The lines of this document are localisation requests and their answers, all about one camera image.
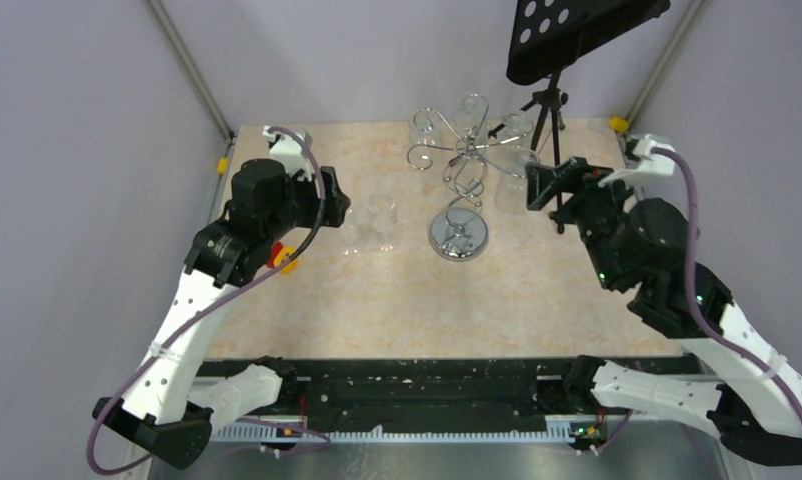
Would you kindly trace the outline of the clear wine glass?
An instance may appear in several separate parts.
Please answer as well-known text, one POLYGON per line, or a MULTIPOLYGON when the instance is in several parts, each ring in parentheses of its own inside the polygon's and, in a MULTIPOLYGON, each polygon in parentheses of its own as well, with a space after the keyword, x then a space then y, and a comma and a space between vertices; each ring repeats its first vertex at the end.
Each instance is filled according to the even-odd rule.
POLYGON ((351 206, 346 210, 345 221, 340 227, 342 241, 340 251, 344 256, 359 255, 367 249, 366 220, 361 208, 351 206))
POLYGON ((393 251, 398 222, 395 199, 385 193, 375 193, 367 198, 366 207, 375 245, 380 251, 393 251))

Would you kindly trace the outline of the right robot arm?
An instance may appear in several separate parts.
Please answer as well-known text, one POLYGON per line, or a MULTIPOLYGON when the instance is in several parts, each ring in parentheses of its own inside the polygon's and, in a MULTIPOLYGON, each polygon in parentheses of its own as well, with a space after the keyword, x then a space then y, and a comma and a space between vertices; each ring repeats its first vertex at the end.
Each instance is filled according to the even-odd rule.
POLYGON ((717 439, 764 466, 802 465, 802 375, 747 320, 730 289, 707 267, 687 268, 689 225, 660 198, 633 201, 620 172, 573 157, 529 164, 526 203, 578 229, 600 285, 634 292, 628 309, 695 355, 713 380, 674 380, 591 356, 563 377, 577 412, 623 408, 656 415, 717 439))

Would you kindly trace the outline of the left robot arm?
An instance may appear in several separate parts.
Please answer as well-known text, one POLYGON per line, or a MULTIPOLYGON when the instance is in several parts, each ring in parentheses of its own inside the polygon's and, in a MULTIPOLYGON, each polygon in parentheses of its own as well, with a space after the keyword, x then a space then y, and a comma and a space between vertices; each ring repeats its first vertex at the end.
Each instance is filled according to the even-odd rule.
POLYGON ((298 388, 278 360, 254 361, 203 389, 192 385, 229 303, 290 265, 320 228, 340 227, 350 204, 331 166, 288 172, 274 159, 243 164, 222 215, 195 235, 145 359, 117 395, 96 404, 97 427, 184 470, 240 417, 262 407, 291 410, 298 388))

